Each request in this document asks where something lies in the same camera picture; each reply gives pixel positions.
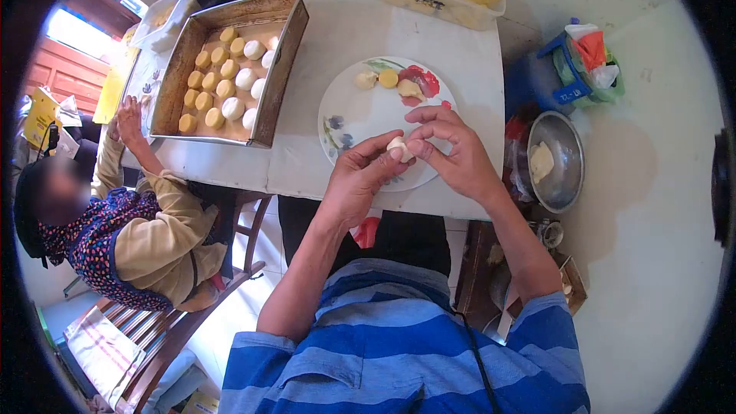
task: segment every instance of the dough ball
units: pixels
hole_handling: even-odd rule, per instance
[[[215,48],[212,50],[212,64],[216,66],[226,62],[229,57],[230,55],[224,48]]]
[[[189,79],[187,79],[186,84],[189,86],[189,88],[200,88],[202,86],[203,78],[205,78],[205,75],[202,74],[200,71],[192,71],[192,73],[189,74]]]
[[[225,117],[222,116],[220,109],[213,107],[207,111],[205,115],[205,125],[210,128],[220,129],[225,124]]]
[[[255,115],[258,114],[258,109],[248,109],[245,111],[245,114],[243,115],[243,128],[246,130],[253,131],[253,126],[255,125]]]
[[[235,28],[225,28],[225,30],[220,33],[220,41],[224,41],[226,44],[229,44],[237,36],[238,32]]]
[[[228,97],[222,103],[222,116],[228,120],[237,120],[245,112],[245,103],[237,97]]]
[[[238,37],[230,44],[230,53],[233,56],[243,56],[243,49],[245,48],[245,39]]]
[[[410,161],[414,158],[414,154],[409,151],[409,149],[406,147],[406,141],[404,140],[403,136],[396,136],[394,139],[391,140],[391,143],[386,146],[386,150],[390,151],[393,148],[400,148],[402,155],[401,155],[401,163],[406,163],[407,161]]]
[[[535,184],[539,184],[554,168],[554,158],[552,157],[552,151],[547,147],[547,144],[542,141],[539,146],[534,146],[530,150],[529,155],[529,170],[531,171],[531,178]]]
[[[383,88],[393,88],[399,83],[399,75],[393,69],[384,69],[378,74],[378,83]]]
[[[226,97],[233,96],[235,94],[235,85],[231,80],[222,80],[217,84],[217,97],[225,99]]]
[[[355,76],[353,83],[357,88],[360,89],[371,89],[375,85],[375,81],[378,79],[378,74],[372,70],[364,70]]]
[[[235,77],[235,74],[238,73],[239,69],[240,64],[234,62],[232,59],[228,59],[220,68],[220,75],[222,78],[230,79]]]
[[[202,88],[211,92],[215,87],[217,87],[217,83],[219,83],[219,81],[220,75],[217,72],[209,72],[207,76],[205,76],[205,80],[202,80]]]
[[[271,64],[273,64],[275,57],[276,57],[276,50],[267,51],[266,54],[263,55],[263,59],[261,60],[261,66],[263,66],[265,69],[271,68]]]
[[[408,78],[401,80],[399,85],[396,86],[396,89],[399,91],[399,95],[401,96],[414,96],[422,102],[427,101],[427,96],[422,94],[422,89],[419,88],[417,82],[409,80]]]
[[[210,65],[212,59],[210,58],[210,52],[202,50],[197,55],[197,59],[194,60],[194,65],[200,69],[205,69]]]
[[[196,89],[189,88],[184,95],[184,106],[194,107],[194,101],[197,100],[199,92]]]
[[[253,96],[253,99],[259,100],[261,99],[261,95],[263,94],[263,88],[266,86],[266,79],[265,78],[259,78],[255,82],[253,82],[253,86],[250,89],[250,95]]]
[[[255,74],[255,71],[246,67],[245,69],[240,69],[240,72],[235,77],[235,86],[250,91],[253,88],[253,82],[257,79],[258,76]]]
[[[194,101],[194,106],[197,107],[198,111],[205,111],[212,107],[212,95],[207,92],[199,93],[197,99]]]
[[[266,46],[257,40],[248,41],[248,43],[245,44],[245,48],[243,48],[243,54],[245,57],[252,59],[253,61],[260,59],[265,52]]]
[[[194,133],[197,129],[197,118],[191,114],[184,114],[179,119],[179,131],[184,134]]]

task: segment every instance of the wooden door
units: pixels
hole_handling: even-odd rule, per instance
[[[26,78],[26,94],[46,85],[57,102],[74,95],[79,111],[92,115],[109,70],[97,58],[44,37]]]

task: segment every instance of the woman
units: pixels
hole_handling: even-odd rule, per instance
[[[122,187],[125,147],[143,170],[135,191]],[[209,235],[218,210],[203,209],[186,182],[163,169],[141,134],[134,97],[120,104],[102,139],[91,189],[77,162],[48,157],[23,169],[14,213],[31,257],[67,259],[92,290],[126,307],[193,312],[219,296],[213,281],[222,286],[227,241]]]

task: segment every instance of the hand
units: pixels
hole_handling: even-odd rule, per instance
[[[508,196],[478,134],[455,111],[444,106],[417,107],[404,118],[422,126],[409,134],[406,147],[426,161],[455,192],[473,198],[486,210],[498,198]],[[428,138],[450,141],[450,155],[440,152]]]
[[[393,130],[345,151],[337,159],[315,220],[338,224],[345,231],[363,222],[381,186],[416,162],[401,163],[400,148],[386,151],[391,140],[402,135],[403,131]]]

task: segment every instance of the table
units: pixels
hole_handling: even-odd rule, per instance
[[[380,0],[304,0],[310,15],[284,94],[272,149],[156,140],[163,166],[184,179],[284,196],[321,199],[332,164],[317,135],[327,86],[345,67],[372,56],[400,56],[429,67],[453,93],[458,113],[478,135],[497,171],[503,166],[503,72],[498,29],[472,31]],[[128,93],[140,96],[171,52],[142,52]],[[140,166],[129,152],[123,165]],[[483,208],[439,177],[404,192],[379,192],[380,209],[487,219]]]

